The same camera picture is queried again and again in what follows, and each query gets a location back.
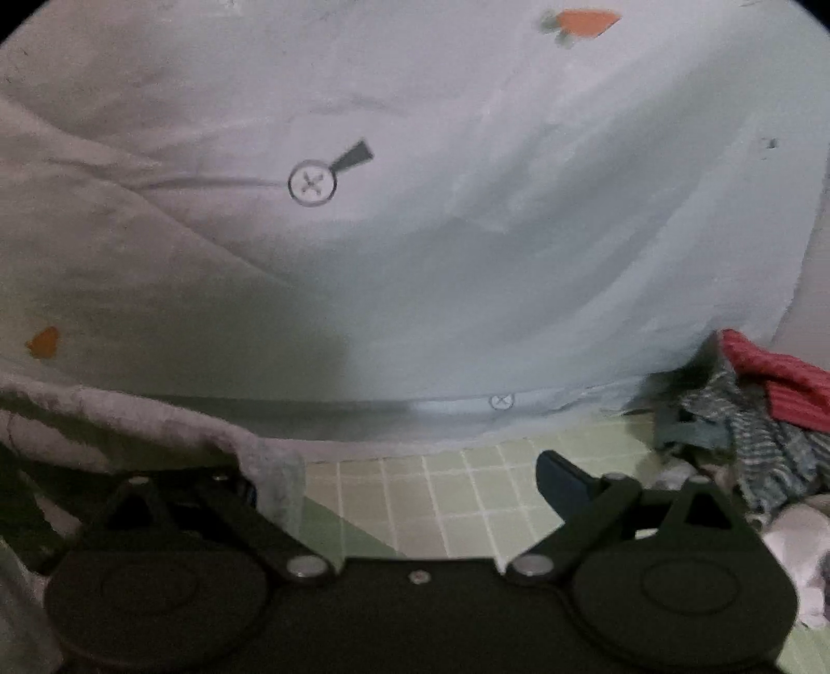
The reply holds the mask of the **white garment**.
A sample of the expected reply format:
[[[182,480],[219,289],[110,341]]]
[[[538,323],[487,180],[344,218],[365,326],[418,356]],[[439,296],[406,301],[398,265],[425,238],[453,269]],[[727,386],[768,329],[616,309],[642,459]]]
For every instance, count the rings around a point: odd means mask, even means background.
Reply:
[[[798,622],[828,625],[828,515],[812,504],[786,507],[761,538],[788,574],[798,595]]]

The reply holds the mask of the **red knitted garment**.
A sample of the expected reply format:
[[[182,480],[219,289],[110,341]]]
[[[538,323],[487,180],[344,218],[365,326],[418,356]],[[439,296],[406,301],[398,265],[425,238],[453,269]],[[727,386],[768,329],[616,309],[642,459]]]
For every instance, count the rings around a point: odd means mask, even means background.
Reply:
[[[771,353],[737,330],[722,330],[719,347],[737,376],[759,383],[769,416],[828,433],[828,372],[792,355]]]

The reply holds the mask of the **light blue carrot-print sheet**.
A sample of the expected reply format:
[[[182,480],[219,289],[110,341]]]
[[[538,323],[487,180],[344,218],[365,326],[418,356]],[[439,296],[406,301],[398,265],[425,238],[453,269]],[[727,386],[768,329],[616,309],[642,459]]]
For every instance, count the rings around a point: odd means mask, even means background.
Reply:
[[[826,181],[794,2],[49,2],[2,45],[2,365],[460,424],[777,331]]]

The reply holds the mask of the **green grid-pattern mat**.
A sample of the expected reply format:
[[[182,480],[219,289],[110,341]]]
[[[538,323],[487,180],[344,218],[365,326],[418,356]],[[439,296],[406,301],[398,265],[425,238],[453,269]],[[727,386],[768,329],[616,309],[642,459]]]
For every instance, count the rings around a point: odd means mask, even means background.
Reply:
[[[334,563],[346,556],[506,563],[560,527],[536,488],[544,450],[591,474],[650,482],[660,470],[647,413],[439,454],[310,464],[301,542]]]

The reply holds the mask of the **grey zip hoodie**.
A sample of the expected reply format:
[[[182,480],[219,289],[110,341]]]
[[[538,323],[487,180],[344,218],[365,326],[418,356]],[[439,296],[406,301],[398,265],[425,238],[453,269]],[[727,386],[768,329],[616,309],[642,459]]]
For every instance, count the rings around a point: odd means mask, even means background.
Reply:
[[[93,473],[237,465],[256,490],[257,511],[284,531],[300,531],[300,454],[207,414],[4,373],[2,437],[22,459]]]

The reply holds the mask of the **blue plaid shirt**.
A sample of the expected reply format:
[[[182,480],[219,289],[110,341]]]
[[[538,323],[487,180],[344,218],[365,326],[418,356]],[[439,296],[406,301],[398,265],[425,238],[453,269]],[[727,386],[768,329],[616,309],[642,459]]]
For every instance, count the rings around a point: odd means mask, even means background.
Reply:
[[[757,521],[828,492],[828,435],[772,418],[757,383],[743,385],[726,359],[654,410],[654,449],[703,472]]]

